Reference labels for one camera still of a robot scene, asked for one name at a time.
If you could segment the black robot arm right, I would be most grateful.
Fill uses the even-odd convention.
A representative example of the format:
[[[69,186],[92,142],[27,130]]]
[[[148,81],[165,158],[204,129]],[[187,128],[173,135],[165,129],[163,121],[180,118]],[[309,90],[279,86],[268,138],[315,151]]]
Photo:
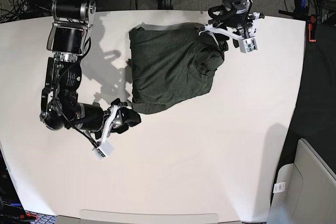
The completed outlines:
[[[96,12],[95,0],[51,0],[53,25],[47,50],[45,86],[41,92],[40,119],[51,130],[63,127],[101,133],[119,134],[141,123],[140,115],[116,99],[116,109],[78,102],[77,90],[82,80],[80,63],[91,47],[90,33]]]

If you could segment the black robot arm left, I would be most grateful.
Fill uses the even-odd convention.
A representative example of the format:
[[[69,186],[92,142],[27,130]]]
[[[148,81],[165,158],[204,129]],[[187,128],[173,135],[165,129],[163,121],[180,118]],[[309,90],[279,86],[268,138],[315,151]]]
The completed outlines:
[[[256,25],[265,16],[260,12],[251,13],[252,6],[253,0],[223,0],[221,5],[208,9],[210,20],[198,33],[219,34],[224,40],[231,38],[242,53],[257,50]]]

